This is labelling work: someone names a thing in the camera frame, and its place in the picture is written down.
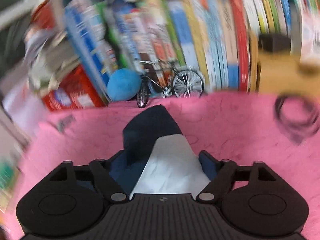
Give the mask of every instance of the bicycle tire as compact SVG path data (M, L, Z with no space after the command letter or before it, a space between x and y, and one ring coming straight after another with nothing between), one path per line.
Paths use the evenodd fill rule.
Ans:
M200 77L200 75L194 70L182 70L182 71L177 72L177 74L174 76L174 78L172 79L172 82L171 82L172 93L174 93L177 98L181 97L181 96L178 95L178 93L177 93L177 91L175 89L174 82L175 82L176 78L181 80L179 78L179 74L181 74L182 72L192 72L195 76L198 77L199 81L201 82L201 89L200 89L200 92L199 92L199 95L198 95L198 97L200 97L202 95L202 93L204 92L204 82L203 82L203 79Z
M139 92L137 93L137 105L139 108L145 108L149 101L149 91L148 86L142 81Z

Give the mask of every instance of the orange object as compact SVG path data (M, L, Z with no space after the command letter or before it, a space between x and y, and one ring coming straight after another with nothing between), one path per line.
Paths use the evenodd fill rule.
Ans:
M50 111L105 106L81 65L68 74L59 88L51 91L42 101Z
M50 0L45 0L36 8L32 14L31 22L36 23L41 29L52 29L55 27Z

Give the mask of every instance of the blue ball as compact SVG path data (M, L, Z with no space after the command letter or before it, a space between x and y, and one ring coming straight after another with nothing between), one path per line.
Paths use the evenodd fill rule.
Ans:
M133 98L140 89L141 78L131 69L122 68L115 71L108 82L107 93L113 102Z

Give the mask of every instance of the red book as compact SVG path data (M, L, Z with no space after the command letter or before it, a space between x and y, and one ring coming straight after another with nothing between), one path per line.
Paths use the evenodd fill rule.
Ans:
M233 18L235 20L236 40L238 47L239 65L239 90L248 90L249 59L248 59L248 37L244 20L242 0L230 0Z

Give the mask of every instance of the pink surface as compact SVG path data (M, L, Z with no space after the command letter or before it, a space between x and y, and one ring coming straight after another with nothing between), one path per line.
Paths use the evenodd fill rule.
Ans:
M217 159L232 159L239 165L266 162L307 200L309 218L302 234L307 239L320 239L320 133L294 145L274 121L274 100L269 96L216 93L200 99L154 99L148 106L163 104L196 154L206 150ZM135 101L73 111L76 122L65 135L47 123L41 124L38 138L21 164L24 175L12 211L5 217L12 240L23 236L14 211L18 200L64 160L84 165L111 157L123 148L123 128L141 111ZM52 114L49 120L55 122L68 114Z

